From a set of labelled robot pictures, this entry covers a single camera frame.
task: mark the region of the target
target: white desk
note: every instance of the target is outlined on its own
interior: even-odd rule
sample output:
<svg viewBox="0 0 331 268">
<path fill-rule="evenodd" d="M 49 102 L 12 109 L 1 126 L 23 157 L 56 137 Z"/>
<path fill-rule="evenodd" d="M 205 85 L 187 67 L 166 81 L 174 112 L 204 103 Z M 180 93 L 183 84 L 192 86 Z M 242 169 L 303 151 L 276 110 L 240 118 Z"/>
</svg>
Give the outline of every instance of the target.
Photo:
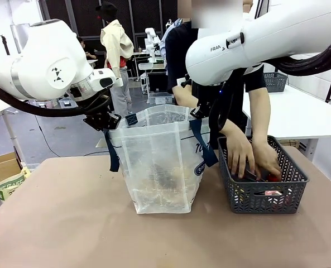
<svg viewBox="0 0 331 268">
<path fill-rule="evenodd" d="M 21 158 L 21 160 L 23 162 L 25 162 L 25 157 L 24 157 L 24 154 L 22 153 L 22 150 L 20 148 L 18 139 L 15 136 L 15 134 L 13 132 L 13 129 L 12 129 L 10 123 L 9 123 L 9 119 L 8 119 L 8 116 L 7 116 L 7 111 L 5 111 L 7 108 L 10 108 L 10 105 L 0 100 L 0 116 L 3 116 L 5 125 L 8 129 L 9 135 L 10 135 L 10 139 L 13 142 L 13 145 L 15 146 L 16 151 L 19 154 L 19 157 Z"/>
<path fill-rule="evenodd" d="M 98 61 L 98 60 L 87 60 L 88 64 L 91 65 L 92 68 L 94 68 L 94 67 L 96 66 L 95 63 L 96 63 L 97 61 Z"/>
<path fill-rule="evenodd" d="M 278 140 L 309 139 L 306 155 L 313 160 L 318 139 L 331 137 L 331 105 L 288 85 L 283 93 L 270 93 L 270 101 L 268 134 Z M 250 131 L 250 98 L 247 93 L 243 112 L 249 118 L 247 126 Z"/>
<path fill-rule="evenodd" d="M 147 71 L 152 72 L 153 70 L 162 70 L 165 69 L 164 63 L 139 63 L 139 69 L 145 71 L 146 76 L 146 85 L 147 85 L 147 95 L 148 95 L 148 101 L 149 103 L 149 85 L 148 85 L 148 74 Z"/>
<path fill-rule="evenodd" d="M 137 65 L 137 59 L 140 58 L 141 56 L 144 56 L 144 55 L 148 55 L 147 52 L 134 52 L 133 53 L 133 56 L 134 56 L 134 61 L 135 61 L 135 64 L 136 64 L 136 72 L 137 72 L 137 79 L 136 81 L 139 82 L 140 81 L 140 78 L 139 78 L 139 71 L 138 71 L 138 65 Z"/>
</svg>

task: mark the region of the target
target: table leg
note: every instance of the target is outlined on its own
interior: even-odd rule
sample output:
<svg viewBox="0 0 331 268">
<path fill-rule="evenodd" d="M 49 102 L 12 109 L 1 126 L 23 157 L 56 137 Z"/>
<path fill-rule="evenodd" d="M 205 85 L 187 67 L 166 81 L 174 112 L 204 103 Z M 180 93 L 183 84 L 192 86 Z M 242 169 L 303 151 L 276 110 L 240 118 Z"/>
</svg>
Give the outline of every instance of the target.
<svg viewBox="0 0 331 268">
<path fill-rule="evenodd" d="M 251 123 L 251 119 L 248 118 L 245 134 L 246 134 L 246 136 L 250 136 L 251 133 L 252 133 L 252 123 Z"/>
<path fill-rule="evenodd" d="M 305 156 L 308 158 L 310 161 L 313 160 L 316 146 L 318 145 L 318 138 L 311 138 L 308 142 L 308 145 L 306 146 L 306 151 L 305 151 Z"/>
<path fill-rule="evenodd" d="M 148 74 L 147 74 L 147 70 L 145 70 L 145 81 L 146 81 L 146 85 L 147 85 L 147 95 L 148 95 L 147 103 L 149 104 L 149 85 L 148 85 Z"/>
<path fill-rule="evenodd" d="M 137 57 L 136 57 L 136 56 L 134 56 L 134 61 L 135 61 L 135 63 L 136 63 L 136 71 L 137 71 L 137 79 L 136 79 L 136 82 L 139 82 L 140 79 L 139 79 L 139 72 L 138 72 L 138 65 L 137 65 Z"/>
<path fill-rule="evenodd" d="M 19 157 L 21 158 L 21 161 L 24 162 L 24 163 L 26 163 L 26 159 L 25 159 L 25 156 L 24 156 L 24 154 L 23 154 L 23 152 L 22 152 L 22 150 L 20 148 L 20 144 L 18 142 L 18 139 L 15 136 L 14 131 L 13 131 L 11 125 L 10 125 L 9 118 L 7 116 L 7 111 L 4 111 L 2 113 L 2 117 L 4 119 L 4 123 L 5 123 L 6 127 L 8 129 L 8 132 L 9 132 L 9 135 L 10 135 L 10 139 L 11 139 L 11 141 L 12 141 L 12 143 L 13 143 L 16 151 L 18 152 Z"/>
</svg>

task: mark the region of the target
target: black hat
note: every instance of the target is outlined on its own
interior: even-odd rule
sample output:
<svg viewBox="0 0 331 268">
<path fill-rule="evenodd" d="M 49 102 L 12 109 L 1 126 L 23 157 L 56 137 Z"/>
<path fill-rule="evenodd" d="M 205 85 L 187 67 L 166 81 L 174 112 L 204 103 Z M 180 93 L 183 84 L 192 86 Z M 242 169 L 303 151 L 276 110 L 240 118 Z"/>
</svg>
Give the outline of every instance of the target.
<svg viewBox="0 0 331 268">
<path fill-rule="evenodd" d="M 105 21 L 112 22 L 117 19 L 118 8 L 112 3 L 103 1 L 101 6 L 96 7 L 96 11 Z"/>
</svg>

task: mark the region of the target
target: red shirt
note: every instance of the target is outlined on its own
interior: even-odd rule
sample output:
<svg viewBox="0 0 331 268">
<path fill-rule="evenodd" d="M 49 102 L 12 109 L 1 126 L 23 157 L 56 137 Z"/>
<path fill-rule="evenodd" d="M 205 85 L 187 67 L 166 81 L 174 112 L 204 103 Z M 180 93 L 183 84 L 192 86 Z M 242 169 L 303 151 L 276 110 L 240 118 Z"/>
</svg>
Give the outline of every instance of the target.
<svg viewBox="0 0 331 268">
<path fill-rule="evenodd" d="M 127 65 L 127 62 L 126 62 L 125 58 L 123 58 L 123 57 L 121 56 L 121 61 L 119 62 L 119 67 L 120 67 L 120 68 L 122 68 L 122 67 L 126 67 L 126 65 Z M 112 66 L 111 66 L 110 63 L 108 63 L 107 67 L 110 68 L 110 69 L 112 68 Z"/>
</svg>

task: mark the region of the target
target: person in beige jacket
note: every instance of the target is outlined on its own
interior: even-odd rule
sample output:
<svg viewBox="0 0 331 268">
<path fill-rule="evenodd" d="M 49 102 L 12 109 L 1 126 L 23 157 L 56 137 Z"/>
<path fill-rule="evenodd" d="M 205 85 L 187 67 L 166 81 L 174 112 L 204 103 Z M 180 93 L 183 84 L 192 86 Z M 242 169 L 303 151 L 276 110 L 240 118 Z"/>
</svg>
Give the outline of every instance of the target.
<svg viewBox="0 0 331 268">
<path fill-rule="evenodd" d="M 114 112 L 125 118 L 132 113 L 132 99 L 129 94 L 126 64 L 133 55 L 134 46 L 117 20 L 118 9 L 114 4 L 104 1 L 96 10 L 107 23 L 107 26 L 100 33 L 100 42 L 107 52 L 104 67 L 112 69 L 116 77 L 119 78 L 118 83 L 111 88 Z"/>
</svg>

